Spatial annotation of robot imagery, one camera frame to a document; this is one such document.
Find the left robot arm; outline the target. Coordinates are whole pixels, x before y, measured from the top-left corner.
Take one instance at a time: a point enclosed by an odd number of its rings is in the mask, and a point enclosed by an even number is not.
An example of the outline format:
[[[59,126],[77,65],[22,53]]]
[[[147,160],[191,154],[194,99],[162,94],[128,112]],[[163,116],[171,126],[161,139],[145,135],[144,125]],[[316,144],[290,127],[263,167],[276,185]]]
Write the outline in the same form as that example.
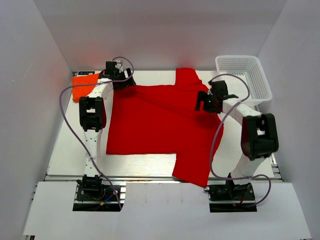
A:
[[[108,91],[120,90],[133,86],[133,72],[131,68],[123,69],[120,63],[111,61],[111,67],[107,67],[97,75],[94,84],[85,84],[86,87],[93,87],[88,93],[78,98],[79,124],[83,130],[86,160],[82,186],[90,186],[88,193],[94,199],[99,200],[105,196],[106,187],[101,184],[102,171],[97,166],[101,156],[101,138],[104,128],[107,125],[107,113],[105,100]]]

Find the red t-shirt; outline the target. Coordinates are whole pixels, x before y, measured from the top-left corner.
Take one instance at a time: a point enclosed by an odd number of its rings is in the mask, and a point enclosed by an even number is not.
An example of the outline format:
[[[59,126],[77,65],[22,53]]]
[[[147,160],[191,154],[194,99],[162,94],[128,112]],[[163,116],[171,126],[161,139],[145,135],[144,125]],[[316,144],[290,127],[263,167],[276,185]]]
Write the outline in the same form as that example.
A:
[[[108,155],[175,154],[172,175],[207,185],[210,156],[223,135],[215,113],[196,110],[208,88],[192,68],[178,68],[173,85],[136,85],[116,90],[106,142]]]

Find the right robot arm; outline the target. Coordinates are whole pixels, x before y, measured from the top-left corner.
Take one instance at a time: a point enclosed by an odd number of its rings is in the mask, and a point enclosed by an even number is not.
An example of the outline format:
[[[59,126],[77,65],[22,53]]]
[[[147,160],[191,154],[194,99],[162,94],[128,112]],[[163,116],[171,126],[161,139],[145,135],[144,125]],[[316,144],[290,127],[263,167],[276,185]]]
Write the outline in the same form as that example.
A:
[[[261,113],[237,99],[235,95],[209,94],[199,91],[195,110],[199,111],[201,104],[203,110],[209,113],[224,113],[221,123],[214,133],[213,140],[208,147],[209,170],[213,171],[213,158],[215,142],[224,121],[228,116],[232,117],[241,125],[240,147],[242,154],[233,171],[227,177],[216,176],[225,180],[222,190],[217,187],[212,192],[216,195],[226,194],[229,198],[236,200],[243,195],[249,187],[251,180],[260,164],[269,158],[272,153],[279,149],[279,140],[275,116],[271,113]]]

